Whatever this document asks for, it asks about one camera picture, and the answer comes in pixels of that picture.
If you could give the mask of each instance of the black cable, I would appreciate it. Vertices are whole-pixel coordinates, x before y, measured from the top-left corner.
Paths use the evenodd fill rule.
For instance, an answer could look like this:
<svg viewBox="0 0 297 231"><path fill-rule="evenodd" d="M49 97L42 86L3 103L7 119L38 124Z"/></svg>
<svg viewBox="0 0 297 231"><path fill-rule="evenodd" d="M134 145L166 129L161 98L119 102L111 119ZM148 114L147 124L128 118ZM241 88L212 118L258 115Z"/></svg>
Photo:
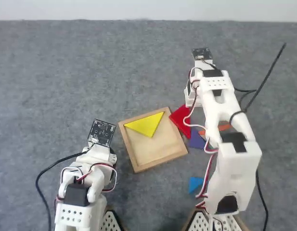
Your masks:
<svg viewBox="0 0 297 231"><path fill-rule="evenodd" d="M266 213L264 227L263 227L263 231L265 231L266 227L267 227L267 223L268 223L269 212L268 212L268 208L266 206L266 203L265 203L265 200L264 200L264 197L263 197L263 194L262 194L262 190L260 189L259 179L258 179L258 170L256 170L255 176L256 176L256 185L258 186L258 193L259 193L260 199L261 199L261 201L263 203L265 213Z"/></svg>
<svg viewBox="0 0 297 231"><path fill-rule="evenodd" d="M242 97L240 98L240 100L238 101L239 106L241 107L241 104L242 104L244 98L245 98L247 95L249 95L249 94L251 94L251 93L253 93L253 92L255 92L255 91L256 91L256 90L250 90L250 91L247 91L245 94L243 94Z"/></svg>
<svg viewBox="0 0 297 231"><path fill-rule="evenodd" d="M47 210L47 216L48 216L48 231L51 231L52 229L52 222L51 222L51 213L50 213L50 208L49 208L49 205L47 203L47 200L46 198L44 197L40 187L39 187L39 179L40 177L47 171L49 171L51 168L53 168L54 166L58 165L59 163L65 161L65 160L69 160L71 158L74 158L74 157L78 157L80 155L83 155L85 153L87 153L92 147L94 146L94 144L86 151L84 152L80 152L80 153L76 153L76 154L73 154L73 155L70 155L70 156L67 156L67 157L64 157L62 159L59 159L58 161L54 162L53 164L51 164L49 167L45 168L44 170L42 170L38 176L36 177L36 181L35 181L35 186L36 186L36 189L37 189L37 192L39 193L44 205L46 206L46 210Z"/></svg>
<svg viewBox="0 0 297 231"><path fill-rule="evenodd" d="M213 218L213 219L217 220L217 221L221 224L221 231L223 231L223 223L222 223L222 221L220 221L220 220L217 219L217 218Z"/></svg>
<svg viewBox="0 0 297 231"><path fill-rule="evenodd" d="M256 92L254 93L253 97L250 99L250 101L248 102L248 104L246 105L246 107L244 109L242 109L241 111L235 112L233 113L233 115L231 115L229 123L232 124L232 120L234 118L235 115L240 114L240 113L246 113L248 108L251 106L251 104L253 103L253 101L255 100L255 98L257 97L257 95L259 94L259 92L262 90L264 84L266 83L267 79L269 78L275 64L277 63L277 61L279 60L284 48L286 47L286 42L283 44L283 46L281 47L277 57L274 59L271 67L269 68L269 71L267 73L267 75L265 76L265 78L263 79L262 83L260 84L259 88L256 90Z"/></svg>
<svg viewBox="0 0 297 231"><path fill-rule="evenodd" d="M215 65L206 62L204 59L202 59L202 62L205 63L205 64L208 64L208 65L211 66L212 68L218 70L217 67L216 67Z"/></svg>
<svg viewBox="0 0 297 231"><path fill-rule="evenodd" d="M239 88L236 88L236 87L234 87L234 89L235 89L236 91L240 91L240 92L256 91L256 89L254 89L254 90L243 90L243 89L239 89Z"/></svg>
<svg viewBox="0 0 297 231"><path fill-rule="evenodd" d="M272 70L273 70L275 64L276 64L277 61L279 60L279 58L280 58L280 56L281 56L281 54L282 54L282 52L283 52L283 50L284 50L285 47L286 47L286 42L283 44L283 46L281 47L281 49L280 49L280 51L279 51L277 57L274 59L272 65L271 65L271 67L270 67L270 69L269 69L267 75L265 76L264 80L262 81L261 85L260 85L259 88L256 90L256 92L254 93L252 99L251 99L251 100L249 101L249 103L246 105L246 107L245 107L246 110L251 106L251 104L253 103L253 101L255 100L255 98L257 97L257 95L259 94L259 92L262 90L264 84L266 83L267 79L269 78L269 76L270 76L270 74L271 74L271 72L272 72Z"/></svg>

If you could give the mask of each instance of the wire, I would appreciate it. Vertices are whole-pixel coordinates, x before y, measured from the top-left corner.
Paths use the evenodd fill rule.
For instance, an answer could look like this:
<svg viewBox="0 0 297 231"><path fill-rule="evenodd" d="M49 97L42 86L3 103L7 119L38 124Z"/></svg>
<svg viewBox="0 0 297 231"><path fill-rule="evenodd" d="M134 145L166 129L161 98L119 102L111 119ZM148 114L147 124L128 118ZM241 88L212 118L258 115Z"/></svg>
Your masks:
<svg viewBox="0 0 297 231"><path fill-rule="evenodd" d="M63 176L64 176L64 172L67 170L67 169L75 169L76 171L79 171L81 173L81 175L83 176L83 172L82 170L80 169L80 167L82 166L68 166L68 167L64 167L61 171L61 180L60 182L63 183Z"/></svg>
<svg viewBox="0 0 297 231"><path fill-rule="evenodd" d="M92 167L94 167L94 166L96 166L96 165L109 167L109 168L111 168L111 169L115 172L115 183L114 183L114 186L113 186L111 189L103 189L103 192L105 192L105 193L108 193L108 192L113 191L114 188L116 187L116 183L117 183L117 171L116 171L116 169L115 169L113 166L108 165L108 164L106 164L106 163L95 163L95 164L91 165L91 167L90 167L88 173L85 174L85 175L83 175L82 177L78 178L77 181L84 180L90 173L93 172Z"/></svg>
<svg viewBox="0 0 297 231"><path fill-rule="evenodd" d="M195 83L195 82L199 82L200 80L199 79L196 79L196 80L193 80L192 82L191 82L191 75L192 75L192 72L193 72L193 70L195 70L195 69L199 69L199 70L201 70L201 71L203 71L203 69L202 68L199 68L199 67L192 67L191 68L191 70L189 71L189 77L188 77L188 80L189 80L189 83L191 84L191 87L193 88L193 84Z"/></svg>
<svg viewBox="0 0 297 231"><path fill-rule="evenodd" d="M251 106L251 104L253 103L253 101L255 100L255 98L257 97L257 95L259 94L259 92L262 90L264 84L266 83L267 79L269 78L269 76L270 76L270 74L271 74L271 72L272 72L274 66L276 65L277 61L279 60L279 58L280 58L280 56L281 56L281 54L282 54L282 52L283 52L283 50L284 50L285 47L286 47L286 42L285 42L285 43L283 44L283 46L281 47L281 49L280 49L280 51L279 51L277 57L274 59L274 61L273 61L272 65L271 65L271 67L269 68L269 71L268 71L267 75L265 76L265 78L264 78L264 80L262 81L261 85L260 85L259 88L256 90L256 92L254 93L252 99L249 101L249 103L247 104L247 106L245 107L245 109L248 109L248 108Z"/></svg>
<svg viewBox="0 0 297 231"><path fill-rule="evenodd" d="M254 90L243 90L243 89L239 89L239 88L236 88L236 87L234 87L234 89L235 89L236 91L240 91L240 92L256 91L256 89L254 89Z"/></svg>
<svg viewBox="0 0 297 231"><path fill-rule="evenodd" d="M245 94L243 94L242 97L240 98L239 102L238 102L239 106L241 107L241 103L242 103L243 99L244 99L247 95L249 95L249 94L251 94L251 93L253 93L253 92L255 92L255 91L256 91L256 90L250 90L250 91L246 92Z"/></svg>
<svg viewBox="0 0 297 231"><path fill-rule="evenodd" d="M197 195L195 196L196 198L200 198L200 197L203 197L203 196L206 197L206 196L207 196L206 194L204 194L204 191L206 190L206 187L207 187L207 182L208 182L209 172L210 172L211 164L212 164L212 161L213 161L215 155L216 155L216 154L212 154L212 155L210 156L210 158L209 158L208 165L207 165L207 168L206 168L206 171L205 171L205 175L204 175L204 182L203 182L203 185L202 185L202 188L201 188L200 193L197 194ZM204 201L198 203L198 204L196 205L196 207L198 207L198 206L202 206L202 205L203 205L203 204L202 204L203 202L204 202Z"/></svg>
<svg viewBox="0 0 297 231"><path fill-rule="evenodd" d="M207 139L206 143L205 143L205 146L204 146L204 151L208 154L214 154L214 153L217 153L218 152L218 148L215 148L215 149L211 149L211 150L207 150L207 147L209 145L209 138Z"/></svg>
<svg viewBox="0 0 297 231"><path fill-rule="evenodd" d="M62 159L59 159L58 161L54 162L53 164L51 164L50 166L48 166L47 168L45 168L44 170L42 170L38 176L36 177L36 181L35 181L35 187L37 189L37 192L39 193L41 199L42 199L42 202L44 203L45 207L46 207L46 211L47 211L47 216L48 216L48 231L51 231L52 229L52 222L51 222L51 213L50 213L50 208L49 208L49 205L48 205L48 202L46 200L46 198L44 197L40 187L39 187L39 179L40 177L46 173L47 171L49 171L51 168L53 168L54 166L58 165L59 163L63 162L63 161L66 161L66 160L69 160L69 159L72 159L74 157L78 157L80 155L83 155L85 153L87 153L92 147L94 146L94 144L86 151L84 152L80 152L80 153L76 153L76 154L73 154L73 155L70 155L70 156L66 156Z"/></svg>
<svg viewBox="0 0 297 231"><path fill-rule="evenodd" d="M262 194L262 190L260 189L258 170L256 170L255 176L256 176L256 185L258 186L258 193L259 193L260 199L261 199L261 201L263 203L263 206L264 206L264 209L265 209L265 214L266 214L264 227L263 227L263 231L265 231L266 227L267 227L267 223L268 223L269 212L268 212L268 208L266 206L266 203L265 203L265 200L264 200L264 197L263 197L263 194Z"/></svg>
<svg viewBox="0 0 297 231"><path fill-rule="evenodd" d="M271 67L268 70L268 73L266 74L265 78L263 79L262 83L260 84L259 88L256 90L256 92L254 93L253 97L250 99L250 101L248 102L248 104L245 106L244 109L242 109L241 111L235 112L231 115L229 123L232 123L232 120L234 118L235 115L239 114L239 113L246 113L248 108L251 106L251 104L253 103L253 101L255 100L255 98L257 97L257 95L259 94L259 92L262 90L264 84L266 83L267 79L269 78L270 74L272 73L272 70L275 66L275 64L277 63L277 61L279 60L284 48L286 47L286 42L283 44L283 46L281 47L281 49L279 50L279 53L277 54L277 57L274 59L273 63L271 64Z"/></svg>
<svg viewBox="0 0 297 231"><path fill-rule="evenodd" d="M205 64L208 64L208 65L211 66L212 68L218 70L217 67L216 67L215 65L206 62L204 59L202 59L202 62L205 63Z"/></svg>
<svg viewBox="0 0 297 231"><path fill-rule="evenodd" d="M213 219L217 220L221 224L221 231L223 231L223 223L222 223L222 221L220 221L219 219L217 219L215 217L213 217Z"/></svg>

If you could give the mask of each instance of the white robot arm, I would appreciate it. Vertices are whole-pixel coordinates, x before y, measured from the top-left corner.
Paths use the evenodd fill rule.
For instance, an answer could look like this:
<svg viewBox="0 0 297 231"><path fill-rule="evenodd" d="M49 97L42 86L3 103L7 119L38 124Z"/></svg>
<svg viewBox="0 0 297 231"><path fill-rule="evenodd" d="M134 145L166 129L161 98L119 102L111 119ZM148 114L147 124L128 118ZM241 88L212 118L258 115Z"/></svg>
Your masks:
<svg viewBox="0 0 297 231"><path fill-rule="evenodd" d="M229 121L241 110L234 87L225 70L213 65L208 48L193 50L195 68L184 90L186 106L202 106L206 139L218 149L217 165L209 180L205 203L211 214L237 214L247 208L255 187L255 172L262 152L244 113L232 118L234 132L221 136L220 121Z"/></svg>
<svg viewBox="0 0 297 231"><path fill-rule="evenodd" d="M106 208L102 192L116 184L117 157L110 149L115 125L94 120L85 154L64 168L58 190L55 231L98 231ZM105 189L111 181L112 188Z"/></svg>

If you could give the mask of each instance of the perforated base plate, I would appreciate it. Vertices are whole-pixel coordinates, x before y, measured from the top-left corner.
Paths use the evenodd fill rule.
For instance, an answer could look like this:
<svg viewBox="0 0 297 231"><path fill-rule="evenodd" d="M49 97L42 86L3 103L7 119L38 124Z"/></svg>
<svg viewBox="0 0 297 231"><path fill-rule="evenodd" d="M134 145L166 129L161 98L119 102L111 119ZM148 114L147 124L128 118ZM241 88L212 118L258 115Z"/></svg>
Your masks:
<svg viewBox="0 0 297 231"><path fill-rule="evenodd" d="M233 216L218 216L214 219L216 231L243 231ZM194 218L190 221L188 231L208 231L208 217L202 211L196 211Z"/></svg>
<svg viewBox="0 0 297 231"><path fill-rule="evenodd" d="M101 231L124 231L114 211L107 211L103 217Z"/></svg>

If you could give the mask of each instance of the tangram piece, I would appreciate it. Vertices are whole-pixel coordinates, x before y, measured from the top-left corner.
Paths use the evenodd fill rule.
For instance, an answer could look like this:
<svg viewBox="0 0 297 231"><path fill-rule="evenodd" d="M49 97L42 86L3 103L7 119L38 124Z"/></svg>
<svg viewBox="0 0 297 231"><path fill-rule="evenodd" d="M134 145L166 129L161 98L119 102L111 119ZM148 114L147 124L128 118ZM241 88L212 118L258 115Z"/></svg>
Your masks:
<svg viewBox="0 0 297 231"><path fill-rule="evenodd" d="M203 178L191 177L189 181L189 193L192 193L195 189L201 186L204 182Z"/></svg>
<svg viewBox="0 0 297 231"><path fill-rule="evenodd" d="M204 140L195 128L191 129L191 139L189 141L190 148L204 149L206 140Z"/></svg>
<svg viewBox="0 0 297 231"><path fill-rule="evenodd" d="M175 112L173 112L169 118L176 125L176 127L188 138L191 138L191 129L190 127L183 124L183 118L190 113L190 108L186 105L182 105ZM187 124L190 124L190 118L185 119Z"/></svg>
<svg viewBox="0 0 297 231"><path fill-rule="evenodd" d="M137 131L144 136L153 137L163 113L164 112L160 112L155 115L150 115L148 117L124 124L124 126Z"/></svg>

